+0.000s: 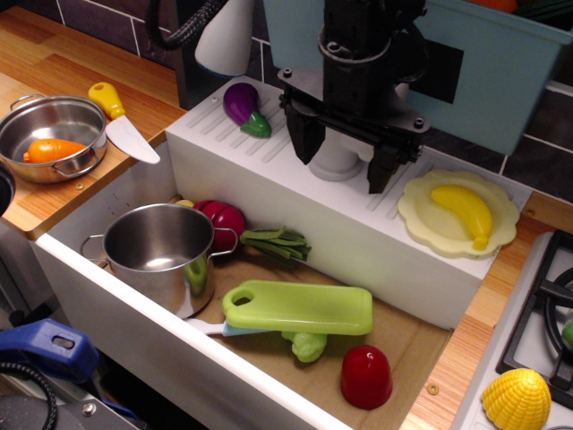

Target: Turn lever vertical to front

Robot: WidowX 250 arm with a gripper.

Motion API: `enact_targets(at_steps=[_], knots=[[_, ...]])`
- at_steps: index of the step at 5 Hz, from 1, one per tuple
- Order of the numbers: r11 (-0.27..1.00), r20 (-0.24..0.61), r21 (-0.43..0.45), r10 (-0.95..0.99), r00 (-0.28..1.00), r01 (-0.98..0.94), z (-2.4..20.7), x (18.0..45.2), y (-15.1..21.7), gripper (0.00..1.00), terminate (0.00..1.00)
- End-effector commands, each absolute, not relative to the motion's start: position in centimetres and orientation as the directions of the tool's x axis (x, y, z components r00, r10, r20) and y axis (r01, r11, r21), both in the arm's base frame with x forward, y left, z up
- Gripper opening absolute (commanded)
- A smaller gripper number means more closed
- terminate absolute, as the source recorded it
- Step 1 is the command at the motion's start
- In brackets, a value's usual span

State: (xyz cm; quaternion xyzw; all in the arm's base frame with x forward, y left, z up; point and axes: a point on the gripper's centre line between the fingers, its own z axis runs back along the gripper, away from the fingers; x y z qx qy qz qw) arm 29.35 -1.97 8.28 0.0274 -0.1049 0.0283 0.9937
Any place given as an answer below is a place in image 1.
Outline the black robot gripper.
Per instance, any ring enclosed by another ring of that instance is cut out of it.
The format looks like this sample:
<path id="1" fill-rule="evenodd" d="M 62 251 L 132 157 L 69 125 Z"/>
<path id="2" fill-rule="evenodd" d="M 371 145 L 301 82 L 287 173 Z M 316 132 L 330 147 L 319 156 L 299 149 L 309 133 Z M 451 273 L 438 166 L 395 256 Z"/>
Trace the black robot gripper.
<path id="1" fill-rule="evenodd" d="M 317 48 L 322 68 L 283 69 L 281 106 L 295 154 L 308 165 L 326 128 L 371 144 L 370 194 L 381 194 L 401 165 L 421 152 L 425 120 L 398 96 L 429 65 L 415 20 L 423 1 L 327 1 Z"/>

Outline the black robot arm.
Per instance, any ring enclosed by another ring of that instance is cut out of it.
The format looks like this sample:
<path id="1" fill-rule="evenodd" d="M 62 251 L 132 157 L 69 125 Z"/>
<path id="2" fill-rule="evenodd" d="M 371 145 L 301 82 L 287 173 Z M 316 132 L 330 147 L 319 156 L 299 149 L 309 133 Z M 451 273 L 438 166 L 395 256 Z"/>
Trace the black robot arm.
<path id="1" fill-rule="evenodd" d="M 415 20 L 423 1 L 327 1 L 318 35 L 321 70 L 280 71 L 280 106 L 296 156 L 309 164 L 327 130 L 368 144 L 369 191 L 384 190 L 398 167 L 418 159 L 427 120 L 399 94 L 420 80 L 429 50 Z"/>

